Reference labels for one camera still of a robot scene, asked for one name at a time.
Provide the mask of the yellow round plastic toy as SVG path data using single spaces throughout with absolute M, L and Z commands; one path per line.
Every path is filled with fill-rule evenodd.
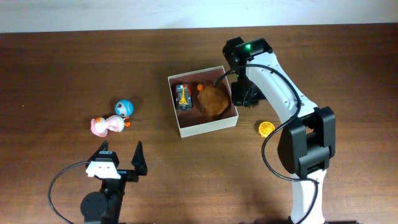
M 268 121 L 262 122 L 258 127 L 258 133 L 261 137 L 266 138 L 275 130 L 275 126 Z

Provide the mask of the grey red toy truck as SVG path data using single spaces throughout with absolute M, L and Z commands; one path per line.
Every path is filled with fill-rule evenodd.
M 189 84 L 177 84 L 174 93 L 175 107 L 177 110 L 185 111 L 193 108 L 192 91 Z

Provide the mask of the brown plush bear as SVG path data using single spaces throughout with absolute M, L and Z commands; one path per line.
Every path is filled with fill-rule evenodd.
M 199 83 L 197 90 L 200 111 L 209 118 L 219 118 L 230 105 L 227 94 L 213 85 Z

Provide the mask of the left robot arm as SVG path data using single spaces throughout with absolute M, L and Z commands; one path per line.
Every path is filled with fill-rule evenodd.
M 81 201 L 80 211 L 85 223 L 119 223 L 126 184 L 138 182 L 140 176 L 147 175 L 141 141 L 137 143 L 131 164 L 133 169 L 118 169 L 118 156 L 108 149 L 107 141 L 88 159 L 87 176 L 99 179 L 101 188 L 87 194 Z

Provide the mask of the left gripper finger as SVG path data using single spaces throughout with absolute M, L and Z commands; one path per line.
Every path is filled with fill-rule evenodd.
M 88 159 L 89 162 L 109 162 L 108 142 L 104 141 L 96 152 Z
M 142 175 L 142 176 L 147 175 L 148 168 L 144 157 L 143 145 L 141 141 L 138 141 L 137 143 L 131 164 L 134 166 L 136 175 Z

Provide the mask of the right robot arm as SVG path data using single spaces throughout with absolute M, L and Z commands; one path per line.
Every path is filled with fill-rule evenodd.
M 227 40 L 222 49 L 236 82 L 231 84 L 235 106 L 252 107 L 267 100 L 280 119 L 280 126 L 264 140 L 262 148 L 280 132 L 277 153 L 289 177 L 277 177 L 292 183 L 293 207 L 290 223 L 324 223 L 322 188 L 330 160 L 335 156 L 336 116 L 326 106 L 309 100 L 284 72 L 272 47 L 265 39 L 250 42 L 240 37 Z

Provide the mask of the pink white duck toy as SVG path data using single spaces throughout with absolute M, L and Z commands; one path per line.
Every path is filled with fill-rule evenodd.
M 106 137 L 108 131 L 122 132 L 124 128 L 130 127 L 131 123 L 128 121 L 129 117 L 121 117 L 112 115 L 108 118 L 95 118 L 91 120 L 91 132 L 99 137 Z

